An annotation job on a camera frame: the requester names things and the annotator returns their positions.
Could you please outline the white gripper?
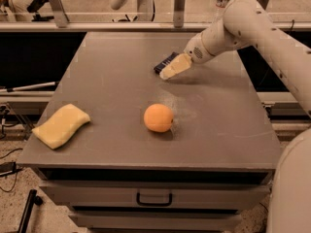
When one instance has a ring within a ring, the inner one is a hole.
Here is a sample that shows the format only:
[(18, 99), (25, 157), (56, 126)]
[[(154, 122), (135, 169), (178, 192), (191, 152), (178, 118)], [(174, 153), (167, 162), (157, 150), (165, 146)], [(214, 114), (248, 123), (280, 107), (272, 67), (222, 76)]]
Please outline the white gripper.
[(214, 55), (205, 48), (202, 34), (198, 33), (188, 41), (184, 53), (178, 54), (174, 57), (169, 64), (159, 72), (159, 76), (163, 80), (168, 80), (177, 74), (188, 70), (192, 63), (202, 64), (212, 58), (214, 58)]

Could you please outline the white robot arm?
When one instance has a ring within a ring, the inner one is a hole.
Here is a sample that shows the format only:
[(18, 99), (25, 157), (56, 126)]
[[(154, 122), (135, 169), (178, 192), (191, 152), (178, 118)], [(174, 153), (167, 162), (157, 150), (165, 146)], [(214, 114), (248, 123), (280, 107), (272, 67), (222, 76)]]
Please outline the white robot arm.
[[(311, 113), (311, 49), (274, 26), (256, 0), (231, 0), (222, 17), (187, 43), (159, 75), (168, 80), (221, 53), (254, 47), (303, 111)], [(270, 195), (266, 233), (311, 233), (311, 129), (283, 150)]]

